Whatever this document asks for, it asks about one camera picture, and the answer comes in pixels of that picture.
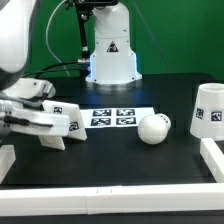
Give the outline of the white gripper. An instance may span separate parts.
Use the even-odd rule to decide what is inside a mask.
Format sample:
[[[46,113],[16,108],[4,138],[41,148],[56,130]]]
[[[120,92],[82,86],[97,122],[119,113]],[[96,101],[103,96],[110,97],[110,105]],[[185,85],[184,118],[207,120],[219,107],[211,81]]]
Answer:
[[[0,137],[11,131],[29,135],[66,136],[68,115],[16,108],[11,101],[0,100]]]

